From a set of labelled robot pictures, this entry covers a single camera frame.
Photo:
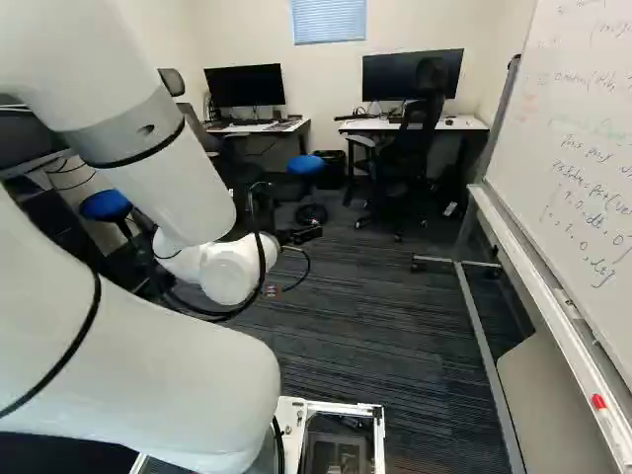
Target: red marker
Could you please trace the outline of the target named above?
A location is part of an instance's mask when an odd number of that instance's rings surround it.
[[[626,466],[626,472],[632,466],[632,455],[629,454],[625,448],[625,438],[621,435],[617,425],[612,420],[612,415],[608,406],[605,404],[605,400],[601,395],[595,393],[591,397],[592,406],[596,411],[596,417],[601,422],[601,425],[606,428],[606,434],[613,441],[616,450],[620,456],[620,461]]]

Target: wall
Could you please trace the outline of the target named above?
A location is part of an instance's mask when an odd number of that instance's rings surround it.
[[[487,57],[487,82],[477,115],[492,124],[507,78],[507,64],[522,52],[536,0],[499,1],[499,21],[493,32],[493,47]]]
[[[464,47],[448,113],[481,100],[497,0],[368,0],[367,40],[295,46],[289,0],[191,0],[204,67],[280,62],[290,113],[312,118],[312,148],[346,148],[334,116],[361,104],[361,57]]]
[[[174,67],[185,79],[187,92],[179,102],[191,102],[202,119],[208,92],[198,45],[192,35],[191,0],[111,0],[122,12],[152,66]]]

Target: whiteboard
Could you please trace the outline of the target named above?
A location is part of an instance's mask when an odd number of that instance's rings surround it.
[[[486,181],[632,389],[632,1],[538,2]]]

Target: blue seat cushion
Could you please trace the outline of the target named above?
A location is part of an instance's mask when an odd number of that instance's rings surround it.
[[[90,220],[115,222],[124,219],[133,205],[117,190],[105,190],[86,197],[79,205],[79,213]]]
[[[287,173],[292,175],[315,175],[325,168],[325,160],[316,155],[299,155],[287,163]]]

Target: trash can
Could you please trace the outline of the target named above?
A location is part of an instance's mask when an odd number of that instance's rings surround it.
[[[319,190],[339,190],[345,185],[347,153],[343,150],[316,150],[313,155],[320,156],[325,162],[323,171],[315,177]]]

